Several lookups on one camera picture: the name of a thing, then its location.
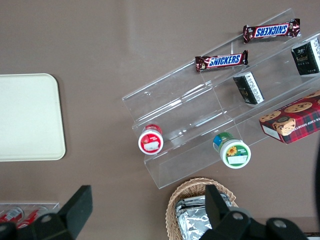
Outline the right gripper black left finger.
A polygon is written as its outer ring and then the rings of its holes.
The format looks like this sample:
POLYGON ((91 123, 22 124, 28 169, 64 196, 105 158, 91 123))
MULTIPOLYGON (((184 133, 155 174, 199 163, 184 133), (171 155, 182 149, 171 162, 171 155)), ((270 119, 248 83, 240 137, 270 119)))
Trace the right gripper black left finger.
POLYGON ((39 217, 32 225, 34 240, 75 240, 93 212, 92 186, 82 185, 56 213, 39 217))

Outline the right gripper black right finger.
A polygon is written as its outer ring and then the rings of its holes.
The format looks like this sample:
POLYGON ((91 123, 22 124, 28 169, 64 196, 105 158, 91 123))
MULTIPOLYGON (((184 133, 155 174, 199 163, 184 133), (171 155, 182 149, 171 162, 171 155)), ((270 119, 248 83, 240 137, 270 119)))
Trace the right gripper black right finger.
POLYGON ((211 229, 203 240, 246 240, 251 224, 250 217, 238 207, 229 208, 215 185, 205 187, 205 210, 211 229))

